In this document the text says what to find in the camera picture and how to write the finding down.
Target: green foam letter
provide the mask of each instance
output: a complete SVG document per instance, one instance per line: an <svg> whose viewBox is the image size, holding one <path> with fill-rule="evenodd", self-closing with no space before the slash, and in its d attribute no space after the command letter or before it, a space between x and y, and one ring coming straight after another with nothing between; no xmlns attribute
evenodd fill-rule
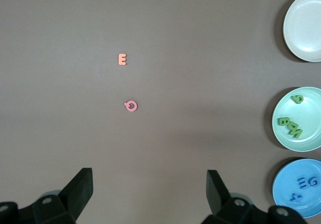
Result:
<svg viewBox="0 0 321 224"><path fill-rule="evenodd" d="M297 104L300 104L300 103L303 102L303 96L302 96L302 95L292 96L291 98L292 98L293 101L296 102Z"/></svg>
<svg viewBox="0 0 321 224"><path fill-rule="evenodd" d="M292 131L296 131L298 126L299 126L298 124L296 124L295 122L292 122L292 121L287 125L287 127L291 130L290 133Z"/></svg>
<svg viewBox="0 0 321 224"><path fill-rule="evenodd" d="M281 126L288 125L290 123L290 118L279 118L278 123Z"/></svg>
<svg viewBox="0 0 321 224"><path fill-rule="evenodd" d="M289 132L290 135L293 135L296 139L299 138L299 136L302 134L303 130L291 130Z"/></svg>

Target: brown table surface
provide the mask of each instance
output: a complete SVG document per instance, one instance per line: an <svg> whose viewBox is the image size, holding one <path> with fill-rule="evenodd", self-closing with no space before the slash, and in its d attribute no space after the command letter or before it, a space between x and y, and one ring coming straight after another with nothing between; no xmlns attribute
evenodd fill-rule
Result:
<svg viewBox="0 0 321 224"><path fill-rule="evenodd" d="M91 167L78 224L198 224L216 169L267 211L286 161L321 160L271 129L284 94L321 87L321 63L283 40L293 1L0 0L0 201L25 207Z"/></svg>

